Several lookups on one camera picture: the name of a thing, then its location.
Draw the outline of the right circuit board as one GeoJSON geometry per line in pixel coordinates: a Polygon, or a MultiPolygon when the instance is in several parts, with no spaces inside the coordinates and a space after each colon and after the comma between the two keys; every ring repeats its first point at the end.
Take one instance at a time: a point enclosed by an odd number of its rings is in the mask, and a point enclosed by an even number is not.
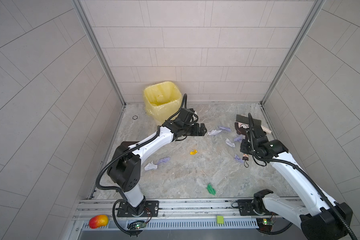
{"type": "Polygon", "coordinates": [[[271,219],[257,218],[258,231],[270,233],[273,230],[274,221],[271,219]]]}

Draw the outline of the purple paper scrap far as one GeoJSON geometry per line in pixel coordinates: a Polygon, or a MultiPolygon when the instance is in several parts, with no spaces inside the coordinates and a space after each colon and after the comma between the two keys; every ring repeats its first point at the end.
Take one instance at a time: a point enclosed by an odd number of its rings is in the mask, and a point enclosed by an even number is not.
{"type": "Polygon", "coordinates": [[[226,131],[226,132],[231,132],[232,130],[228,127],[224,127],[224,126],[219,126],[220,130],[226,131]]]}

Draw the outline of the aluminium front rail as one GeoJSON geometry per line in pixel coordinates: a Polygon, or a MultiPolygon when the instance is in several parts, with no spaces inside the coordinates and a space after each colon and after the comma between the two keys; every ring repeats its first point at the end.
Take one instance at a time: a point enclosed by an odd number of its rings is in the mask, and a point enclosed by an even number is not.
{"type": "MultiPolygon", "coordinates": [[[[298,206],[304,203],[298,197],[281,197],[298,206]]],[[[212,199],[158,199],[157,217],[119,218],[116,200],[84,200],[74,213],[72,234],[79,235],[82,231],[119,231],[128,230],[128,225],[135,221],[145,221],[146,227],[137,231],[148,230],[214,230],[214,229],[258,229],[257,218],[271,219],[274,222],[283,217],[271,213],[271,216],[240,216],[238,209],[231,204],[238,198],[212,199]],[[109,223],[106,227],[90,229],[89,220],[97,215],[107,215],[109,223]],[[217,216],[224,217],[224,224],[218,225],[217,216]]]]}

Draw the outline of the brown hand brush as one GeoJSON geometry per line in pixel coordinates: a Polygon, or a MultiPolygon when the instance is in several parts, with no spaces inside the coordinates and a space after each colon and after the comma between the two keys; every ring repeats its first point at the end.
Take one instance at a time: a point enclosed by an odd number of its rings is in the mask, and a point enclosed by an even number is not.
{"type": "MultiPolygon", "coordinates": [[[[263,138],[262,140],[265,140],[267,133],[263,130],[262,121],[258,120],[258,119],[253,119],[253,118],[252,118],[252,120],[253,120],[252,127],[260,126],[260,129],[262,130],[262,134],[263,134],[262,137],[255,136],[255,139],[263,138]]],[[[249,167],[249,164],[247,161],[249,160],[249,155],[252,154],[252,150],[251,150],[251,146],[250,146],[250,136],[249,136],[250,126],[249,126],[249,124],[250,124],[250,120],[247,116],[245,116],[245,115],[237,115],[236,116],[235,129],[237,131],[237,134],[239,134],[240,136],[243,137],[243,139],[241,140],[240,152],[243,153],[242,160],[244,161],[246,168],[249,167]]],[[[267,163],[265,163],[265,165],[259,164],[255,158],[254,158],[254,161],[257,165],[259,165],[261,167],[267,166],[267,163]]]]}

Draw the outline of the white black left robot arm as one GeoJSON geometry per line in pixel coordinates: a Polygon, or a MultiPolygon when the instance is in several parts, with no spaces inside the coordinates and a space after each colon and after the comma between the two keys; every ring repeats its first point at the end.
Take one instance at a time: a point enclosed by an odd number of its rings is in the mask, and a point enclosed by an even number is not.
{"type": "Polygon", "coordinates": [[[205,124],[198,123],[196,111],[187,108],[187,99],[187,94],[184,94],[180,108],[157,126],[155,133],[140,142],[129,146],[123,143],[117,147],[111,161],[96,178],[96,188],[120,193],[134,216],[141,215],[145,208],[146,197],[139,187],[141,166],[145,160],[167,144],[183,141],[188,136],[202,137],[207,133],[205,124]]]}

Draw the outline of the green paper scrap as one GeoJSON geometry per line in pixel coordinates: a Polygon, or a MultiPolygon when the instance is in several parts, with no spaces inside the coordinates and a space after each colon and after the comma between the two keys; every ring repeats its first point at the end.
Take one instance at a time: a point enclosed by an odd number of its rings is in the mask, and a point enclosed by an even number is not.
{"type": "Polygon", "coordinates": [[[213,196],[216,195],[216,190],[213,188],[213,186],[212,186],[211,183],[209,183],[209,184],[207,185],[207,191],[209,192],[209,194],[211,194],[211,195],[213,195],[213,196]]]}

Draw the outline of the white paper scrap far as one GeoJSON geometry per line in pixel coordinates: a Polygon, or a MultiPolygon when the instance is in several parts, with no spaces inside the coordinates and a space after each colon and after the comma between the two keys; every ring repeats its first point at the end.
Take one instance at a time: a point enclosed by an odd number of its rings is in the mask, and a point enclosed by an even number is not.
{"type": "Polygon", "coordinates": [[[212,130],[210,132],[208,132],[208,136],[216,136],[218,134],[220,134],[222,132],[222,130],[212,130]]]}

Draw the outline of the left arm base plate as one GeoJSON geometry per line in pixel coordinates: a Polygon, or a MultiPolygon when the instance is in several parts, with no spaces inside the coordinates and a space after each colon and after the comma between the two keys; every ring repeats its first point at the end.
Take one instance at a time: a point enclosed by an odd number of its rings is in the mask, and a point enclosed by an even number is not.
{"type": "Polygon", "coordinates": [[[143,200],[138,206],[133,207],[128,202],[122,202],[118,206],[117,217],[157,217],[159,211],[159,201],[143,200]]]}

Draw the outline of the white paper scrap right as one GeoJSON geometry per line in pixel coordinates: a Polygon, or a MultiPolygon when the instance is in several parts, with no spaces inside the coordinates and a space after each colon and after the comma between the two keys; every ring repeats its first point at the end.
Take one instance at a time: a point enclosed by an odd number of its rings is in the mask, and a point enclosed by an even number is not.
{"type": "Polygon", "coordinates": [[[231,148],[234,148],[236,145],[235,145],[235,143],[233,143],[233,142],[231,142],[229,139],[226,139],[226,144],[228,145],[228,146],[230,146],[231,148]]]}

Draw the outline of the yellow-lined trash bin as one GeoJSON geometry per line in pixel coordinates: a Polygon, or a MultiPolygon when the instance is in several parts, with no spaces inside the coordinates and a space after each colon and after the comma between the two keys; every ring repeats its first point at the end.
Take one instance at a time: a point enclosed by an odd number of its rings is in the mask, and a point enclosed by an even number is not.
{"type": "Polygon", "coordinates": [[[143,99],[147,114],[160,126],[178,111],[183,95],[173,82],[162,82],[146,87],[143,99]]]}

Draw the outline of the beige wooden rolling pin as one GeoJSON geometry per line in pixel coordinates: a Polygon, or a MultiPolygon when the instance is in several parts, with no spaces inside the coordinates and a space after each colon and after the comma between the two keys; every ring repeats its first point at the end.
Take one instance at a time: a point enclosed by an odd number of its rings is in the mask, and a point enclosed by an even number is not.
{"type": "Polygon", "coordinates": [[[272,133],[272,131],[270,130],[270,129],[268,129],[267,127],[265,127],[265,126],[261,126],[262,127],[262,130],[265,132],[265,133],[267,133],[267,134],[271,134],[272,133]]]}

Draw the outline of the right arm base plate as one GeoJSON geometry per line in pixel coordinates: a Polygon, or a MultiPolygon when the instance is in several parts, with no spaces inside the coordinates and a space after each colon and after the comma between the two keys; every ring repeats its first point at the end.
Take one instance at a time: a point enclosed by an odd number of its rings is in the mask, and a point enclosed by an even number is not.
{"type": "Polygon", "coordinates": [[[271,216],[271,212],[266,210],[264,204],[259,200],[237,200],[231,207],[238,209],[240,216],[271,216]]]}

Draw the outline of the white purple paper scrap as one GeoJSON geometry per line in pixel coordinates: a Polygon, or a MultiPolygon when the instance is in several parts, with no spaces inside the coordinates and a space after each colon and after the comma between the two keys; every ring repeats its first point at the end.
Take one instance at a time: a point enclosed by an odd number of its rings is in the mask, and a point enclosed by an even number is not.
{"type": "Polygon", "coordinates": [[[144,167],[144,170],[145,171],[156,170],[159,165],[167,163],[170,159],[171,159],[170,157],[166,157],[158,160],[157,163],[150,162],[144,167]]]}

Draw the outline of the left circuit board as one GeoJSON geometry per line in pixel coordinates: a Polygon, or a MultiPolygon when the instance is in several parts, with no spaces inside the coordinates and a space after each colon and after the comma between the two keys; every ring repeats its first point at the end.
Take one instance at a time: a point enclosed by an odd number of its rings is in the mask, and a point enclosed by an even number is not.
{"type": "Polygon", "coordinates": [[[128,230],[137,231],[137,230],[145,228],[146,225],[147,225],[147,223],[145,221],[135,221],[128,225],[128,230]]]}

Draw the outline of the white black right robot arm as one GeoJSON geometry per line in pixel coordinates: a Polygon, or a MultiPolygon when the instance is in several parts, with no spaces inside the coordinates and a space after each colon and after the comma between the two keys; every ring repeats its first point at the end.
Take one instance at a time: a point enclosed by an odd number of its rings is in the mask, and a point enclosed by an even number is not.
{"type": "Polygon", "coordinates": [[[271,165],[292,186],[304,206],[289,202],[265,189],[254,194],[252,209],[257,215],[274,213],[300,228],[308,240],[357,239],[351,229],[353,211],[347,203],[338,203],[299,166],[288,148],[279,140],[269,141],[260,120],[237,115],[235,129],[243,135],[240,151],[243,159],[251,155],[260,167],[271,165]]]}

